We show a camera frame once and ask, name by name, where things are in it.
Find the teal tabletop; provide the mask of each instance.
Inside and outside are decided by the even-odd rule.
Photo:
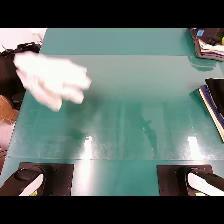
[[[224,177],[197,91],[223,65],[196,58],[187,29],[48,29],[41,52],[87,67],[92,84],[59,112],[26,93],[0,185],[20,162],[74,163],[72,195],[159,195],[158,164],[211,164]]]

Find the white wall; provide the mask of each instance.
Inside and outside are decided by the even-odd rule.
[[[38,41],[39,37],[35,33],[39,33],[44,38],[47,28],[0,28],[0,52],[6,49],[15,49],[18,44]]]

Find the green table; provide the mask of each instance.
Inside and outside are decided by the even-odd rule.
[[[88,67],[93,82],[58,113],[26,93],[0,184],[21,161],[74,163],[72,195],[158,195],[157,164],[209,163],[224,177],[195,91],[222,65],[195,58],[186,29],[49,29],[41,52]]]

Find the gloved hand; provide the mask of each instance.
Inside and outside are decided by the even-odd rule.
[[[91,83],[87,69],[69,59],[25,52],[15,55],[14,64],[24,88],[54,111],[60,110],[62,98],[82,103],[82,90],[88,89]]]

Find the person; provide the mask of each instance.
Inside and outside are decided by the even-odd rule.
[[[14,64],[24,88],[53,111],[60,110],[63,99],[81,104],[91,84],[87,68],[66,58],[27,51],[17,53]]]

